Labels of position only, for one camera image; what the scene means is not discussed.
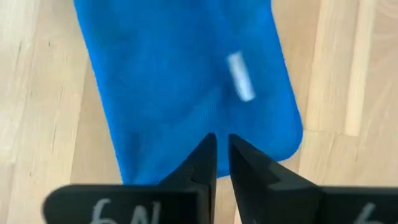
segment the light wood plank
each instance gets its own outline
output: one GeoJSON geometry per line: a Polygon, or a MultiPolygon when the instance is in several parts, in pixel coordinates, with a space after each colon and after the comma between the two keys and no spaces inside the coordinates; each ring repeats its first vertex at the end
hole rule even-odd
{"type": "Polygon", "coordinates": [[[305,127],[344,131],[358,0],[321,0],[305,127]]]}
{"type": "Polygon", "coordinates": [[[359,136],[361,130],[366,76],[368,74],[371,39],[376,12],[376,0],[359,2],[358,21],[354,43],[353,63],[349,76],[348,100],[344,133],[359,136]]]}
{"type": "Polygon", "coordinates": [[[289,78],[304,120],[320,0],[278,0],[273,1],[272,6],[289,78]]]}
{"type": "Polygon", "coordinates": [[[322,183],[334,141],[334,134],[304,131],[298,174],[316,184],[322,183]]]}
{"type": "Polygon", "coordinates": [[[120,184],[113,151],[91,65],[87,67],[73,157],[72,183],[120,184]]]}
{"type": "Polygon", "coordinates": [[[0,223],[6,223],[11,195],[14,164],[0,164],[0,223]]]}
{"type": "Polygon", "coordinates": [[[230,176],[217,180],[214,224],[233,224],[236,200],[230,176]]]}
{"type": "Polygon", "coordinates": [[[43,0],[37,10],[29,91],[14,146],[11,224],[42,223],[44,197],[69,183],[88,59],[71,1],[43,0]]]}
{"type": "Polygon", "coordinates": [[[398,2],[377,5],[357,160],[359,185],[398,186],[398,2]]]}

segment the black plastic piece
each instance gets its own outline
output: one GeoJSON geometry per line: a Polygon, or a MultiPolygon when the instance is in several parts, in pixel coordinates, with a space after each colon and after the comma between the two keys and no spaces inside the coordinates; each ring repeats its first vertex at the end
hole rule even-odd
{"type": "Polygon", "coordinates": [[[44,203],[48,224],[212,224],[216,137],[208,134],[159,185],[70,185],[44,203]]]}
{"type": "MultiPolygon", "coordinates": [[[[45,201],[45,219],[48,224],[212,224],[216,145],[215,135],[207,135],[159,185],[58,189],[45,201]]],[[[317,186],[234,134],[229,168],[242,224],[398,223],[397,188],[317,186]]]]}
{"type": "Polygon", "coordinates": [[[315,184],[237,135],[229,136],[229,167],[242,223],[314,223],[322,194],[315,184]]]}

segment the blue towel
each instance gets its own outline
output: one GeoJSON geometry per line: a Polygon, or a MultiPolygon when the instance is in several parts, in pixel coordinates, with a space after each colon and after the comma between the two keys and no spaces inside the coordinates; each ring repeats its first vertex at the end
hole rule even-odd
{"type": "Polygon", "coordinates": [[[157,184],[208,133],[218,177],[228,134],[289,158],[302,124],[269,0],[75,0],[125,184],[157,184]],[[226,58],[240,51],[256,97],[243,102],[226,58]]]}

